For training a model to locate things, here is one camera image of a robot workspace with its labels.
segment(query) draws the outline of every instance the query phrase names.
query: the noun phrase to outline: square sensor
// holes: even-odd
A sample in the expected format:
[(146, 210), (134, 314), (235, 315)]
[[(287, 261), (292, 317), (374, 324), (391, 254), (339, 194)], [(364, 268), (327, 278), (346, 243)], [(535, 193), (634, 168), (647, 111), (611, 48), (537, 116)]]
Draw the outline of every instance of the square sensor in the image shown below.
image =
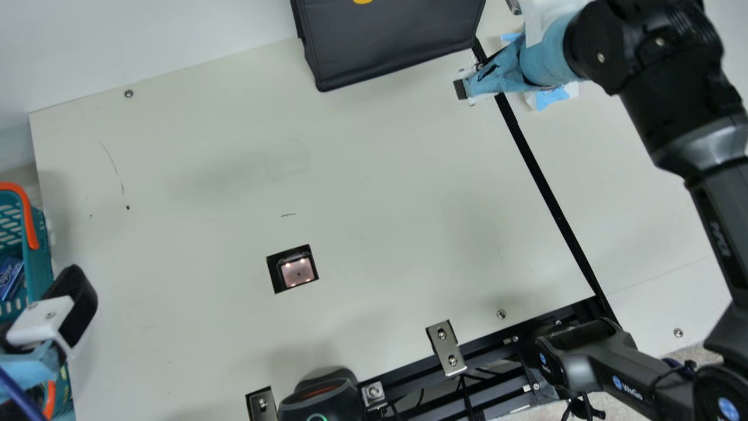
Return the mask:
[(266, 259), (276, 294), (319, 279), (309, 244), (276, 253)]

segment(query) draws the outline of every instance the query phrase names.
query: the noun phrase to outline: table surface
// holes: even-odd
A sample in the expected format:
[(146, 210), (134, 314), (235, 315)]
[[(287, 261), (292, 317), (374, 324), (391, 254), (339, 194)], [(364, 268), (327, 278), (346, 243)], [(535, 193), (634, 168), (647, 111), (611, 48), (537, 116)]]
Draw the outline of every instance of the table surface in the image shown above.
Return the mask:
[[(486, 5), (489, 53), (521, 24), (505, 7)], [(745, 92), (748, 4), (708, 11)], [(101, 302), (72, 367), (79, 420), (245, 420), (245, 393), (280, 398), (311, 369), (430, 355), (430, 324), (466, 342), (588, 297), (495, 104), (455, 101), (469, 63), (320, 94), (288, 40), (33, 113), (54, 259)], [(728, 293), (620, 101), (592, 84), (543, 113), (509, 99), (640, 349), (703, 339)], [(265, 257), (306, 243), (320, 280), (274, 294)]]

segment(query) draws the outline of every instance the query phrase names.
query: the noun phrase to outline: teal basket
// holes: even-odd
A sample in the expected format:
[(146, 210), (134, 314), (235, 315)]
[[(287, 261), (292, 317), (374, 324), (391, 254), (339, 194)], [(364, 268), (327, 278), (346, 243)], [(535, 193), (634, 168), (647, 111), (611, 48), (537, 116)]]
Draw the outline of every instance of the teal basket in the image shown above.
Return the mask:
[[(30, 225), (27, 224), (24, 207), (30, 211)], [(36, 249), (30, 247), (27, 228), (34, 229), (38, 242)], [(15, 320), (29, 303), (41, 299), (54, 280), (44, 214), (31, 206), (20, 186), (0, 183), (0, 264), (7, 257), (23, 258), (25, 280), (12, 300), (0, 301), (0, 323)], [(55, 419), (74, 420), (67, 364), (61, 367), (57, 376), (56, 390)]]
[(41, 299), (54, 280), (44, 214), (28, 206), (39, 243), (36, 250), (28, 245), (22, 198), (14, 191), (0, 190), (0, 263), (7, 257), (23, 258), (25, 274), (15, 298), (0, 301), (0, 323), (15, 320), (30, 302)]

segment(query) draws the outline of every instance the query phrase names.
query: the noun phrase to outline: black bag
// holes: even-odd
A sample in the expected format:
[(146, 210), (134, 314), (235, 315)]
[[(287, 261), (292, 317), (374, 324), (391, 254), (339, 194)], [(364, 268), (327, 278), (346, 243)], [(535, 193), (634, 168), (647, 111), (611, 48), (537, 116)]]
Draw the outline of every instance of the black bag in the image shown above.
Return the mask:
[(291, 0), (317, 89), (473, 46), (485, 0)]

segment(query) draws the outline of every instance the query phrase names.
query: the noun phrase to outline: metal bracket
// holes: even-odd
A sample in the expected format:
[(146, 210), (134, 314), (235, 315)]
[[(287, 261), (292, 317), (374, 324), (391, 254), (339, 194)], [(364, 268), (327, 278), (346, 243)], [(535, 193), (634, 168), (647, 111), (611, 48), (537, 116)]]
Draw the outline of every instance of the metal bracket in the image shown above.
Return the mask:
[(522, 14), (522, 6), (519, 5), (519, 0), (506, 0), (506, 5), (509, 6), (509, 10), (512, 12), (512, 14)]
[(273, 391), (269, 387), (250, 393), (245, 398), (251, 421), (278, 421)]
[(441, 368), (447, 377), (454, 376), (468, 369), (457, 343), (457, 336), (450, 321), (442, 321), (426, 328), (434, 354), (439, 358)]
[(381, 381), (361, 387), (361, 397), (364, 399), (364, 407), (367, 411), (387, 406), (387, 396), (384, 395)]

